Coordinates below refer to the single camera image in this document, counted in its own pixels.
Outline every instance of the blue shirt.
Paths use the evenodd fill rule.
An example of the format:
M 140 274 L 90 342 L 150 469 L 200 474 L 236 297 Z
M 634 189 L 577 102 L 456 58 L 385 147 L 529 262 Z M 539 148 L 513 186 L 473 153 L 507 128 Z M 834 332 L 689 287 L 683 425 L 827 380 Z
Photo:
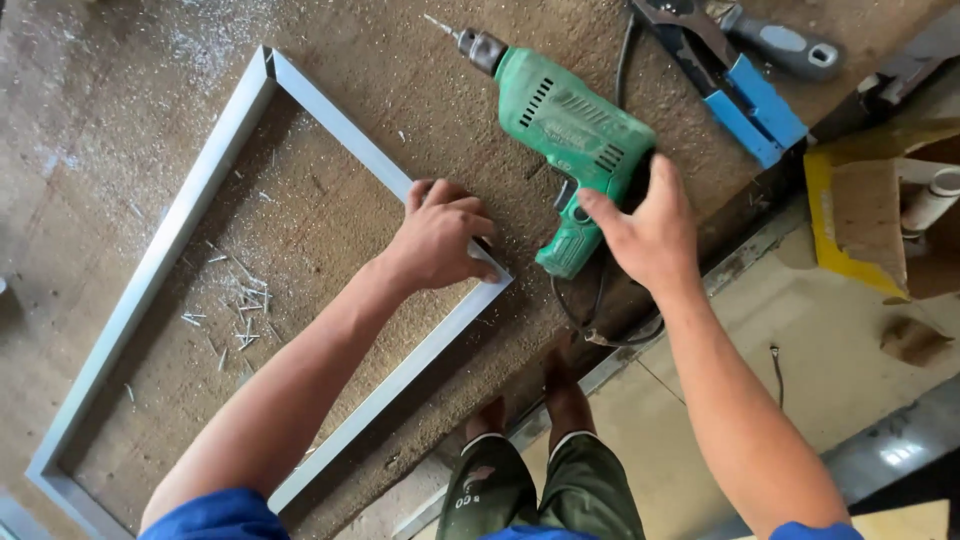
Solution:
M 273 540 L 290 536 L 259 493 L 246 488 L 223 489 L 183 503 L 143 531 L 141 540 Z M 510 527 L 483 540 L 594 540 L 594 536 L 549 527 Z M 863 540 L 847 524 L 808 528 L 798 523 L 780 526 L 770 540 Z

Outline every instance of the gray handle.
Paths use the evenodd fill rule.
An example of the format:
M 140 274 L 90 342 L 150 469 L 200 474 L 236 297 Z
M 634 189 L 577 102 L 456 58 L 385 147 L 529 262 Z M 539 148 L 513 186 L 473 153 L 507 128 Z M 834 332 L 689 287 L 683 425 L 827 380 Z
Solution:
M 846 59 L 843 45 L 817 34 L 751 18 L 739 5 L 724 17 L 720 28 L 749 42 L 770 63 L 809 81 L 836 77 Z

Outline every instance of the drill chuck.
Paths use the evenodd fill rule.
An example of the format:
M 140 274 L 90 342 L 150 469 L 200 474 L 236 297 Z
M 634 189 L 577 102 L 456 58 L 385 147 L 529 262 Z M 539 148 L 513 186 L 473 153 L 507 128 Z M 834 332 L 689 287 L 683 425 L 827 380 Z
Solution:
M 496 67 L 507 52 L 507 44 L 487 32 L 477 32 L 472 28 L 465 28 L 454 34 L 457 38 L 457 49 L 480 71 L 493 76 Z

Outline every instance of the forearm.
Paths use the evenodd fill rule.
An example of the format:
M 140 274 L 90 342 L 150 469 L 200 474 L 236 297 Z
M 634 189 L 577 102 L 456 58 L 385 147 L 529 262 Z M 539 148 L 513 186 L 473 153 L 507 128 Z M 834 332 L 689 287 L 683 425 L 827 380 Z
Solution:
M 408 293 L 374 259 L 214 416 L 163 480 L 144 527 L 227 487 L 269 495 L 294 469 L 380 330 Z
M 849 521 L 832 479 L 736 351 L 699 282 L 658 299 L 697 442 L 758 538 Z

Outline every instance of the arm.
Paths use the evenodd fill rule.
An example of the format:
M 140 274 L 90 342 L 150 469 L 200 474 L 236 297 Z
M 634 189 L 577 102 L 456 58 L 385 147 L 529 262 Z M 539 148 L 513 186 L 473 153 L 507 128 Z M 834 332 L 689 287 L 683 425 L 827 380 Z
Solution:
M 660 306 L 700 451 L 747 525 L 767 538 L 791 521 L 849 523 L 827 469 L 710 308 L 697 268 L 692 211 L 673 164 L 654 158 L 647 198 L 633 215 L 600 193 L 580 193 L 617 262 Z
M 467 255 L 470 238 L 481 235 L 492 236 L 493 223 L 477 198 L 444 180 L 415 183 L 390 246 L 217 412 L 157 487 L 142 529 L 220 489 L 249 487 L 269 497 L 303 458 L 340 391 L 408 296 L 470 277 L 496 282 L 487 262 Z

